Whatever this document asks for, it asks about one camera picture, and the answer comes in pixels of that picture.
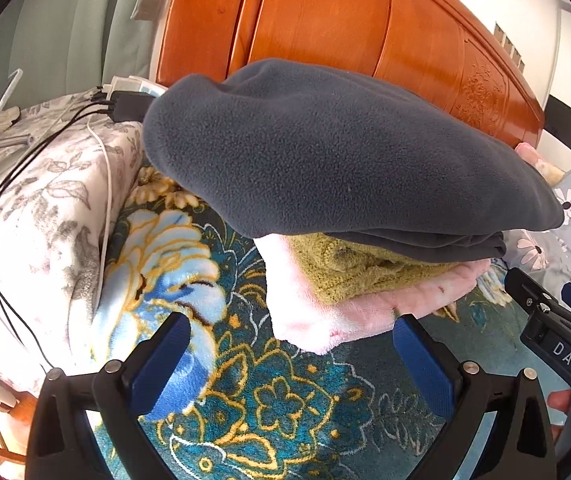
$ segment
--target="charger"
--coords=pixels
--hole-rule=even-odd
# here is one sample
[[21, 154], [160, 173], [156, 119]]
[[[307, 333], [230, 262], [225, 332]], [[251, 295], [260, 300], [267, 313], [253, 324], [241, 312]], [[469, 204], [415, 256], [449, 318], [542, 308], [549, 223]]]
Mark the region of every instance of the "charger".
[[145, 92], [115, 90], [110, 98], [112, 104], [108, 107], [108, 117], [115, 123], [143, 123], [148, 108], [155, 99], [155, 96]]

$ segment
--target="screw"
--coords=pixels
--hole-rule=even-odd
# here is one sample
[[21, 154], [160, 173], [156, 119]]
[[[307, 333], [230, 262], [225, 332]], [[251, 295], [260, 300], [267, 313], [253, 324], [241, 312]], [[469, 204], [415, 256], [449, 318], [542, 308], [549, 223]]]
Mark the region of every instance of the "screw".
[[61, 368], [52, 368], [47, 374], [46, 378], [48, 381], [56, 381], [59, 377], [61, 377]]
[[121, 361], [119, 361], [118, 359], [112, 359], [112, 361], [108, 361], [103, 368], [109, 374], [113, 374], [121, 369], [121, 364], [122, 364]]
[[530, 379], [531, 381], [534, 381], [537, 377], [536, 370], [534, 368], [525, 368], [523, 370], [523, 374], [526, 376], [526, 378]]
[[463, 363], [463, 371], [470, 375], [476, 375], [479, 373], [479, 365], [476, 364], [474, 361], [467, 361]]

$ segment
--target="wooden headboard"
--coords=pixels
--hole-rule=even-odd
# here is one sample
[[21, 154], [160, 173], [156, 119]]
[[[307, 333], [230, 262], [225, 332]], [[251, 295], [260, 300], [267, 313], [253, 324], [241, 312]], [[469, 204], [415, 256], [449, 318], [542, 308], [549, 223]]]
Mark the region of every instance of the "wooden headboard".
[[543, 127], [523, 75], [459, 0], [171, 0], [157, 80], [222, 81], [267, 57], [384, 79], [512, 147], [536, 146]]

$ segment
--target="teal patterned bedspread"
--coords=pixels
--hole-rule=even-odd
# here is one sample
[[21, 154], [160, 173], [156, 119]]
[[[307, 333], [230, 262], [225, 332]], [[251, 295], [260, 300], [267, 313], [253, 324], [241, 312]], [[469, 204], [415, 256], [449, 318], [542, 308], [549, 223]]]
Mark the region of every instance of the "teal patterned bedspread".
[[[252, 240], [152, 168], [121, 212], [93, 323], [98, 365], [125, 358], [171, 311], [191, 344], [144, 431], [179, 479], [405, 479], [441, 427], [389, 334], [318, 356], [276, 340], [265, 267]], [[488, 372], [531, 366], [544, 390], [564, 387], [519, 342], [525, 316], [502, 290], [500, 262], [479, 287], [422, 320], [456, 356]], [[127, 479], [100, 421], [95, 434]], [[491, 420], [485, 421], [485, 430]], [[481, 435], [459, 472], [468, 478]]]

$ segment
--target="stack of folded cloth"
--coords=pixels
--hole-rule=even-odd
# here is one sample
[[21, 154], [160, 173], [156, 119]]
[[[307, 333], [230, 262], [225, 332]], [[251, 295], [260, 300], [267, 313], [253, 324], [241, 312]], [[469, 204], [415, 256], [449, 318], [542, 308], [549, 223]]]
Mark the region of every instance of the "stack of folded cloth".
[[473, 289], [502, 231], [563, 210], [508, 146], [399, 87], [284, 60], [151, 107], [152, 164], [254, 238], [275, 335], [304, 350], [389, 330]]

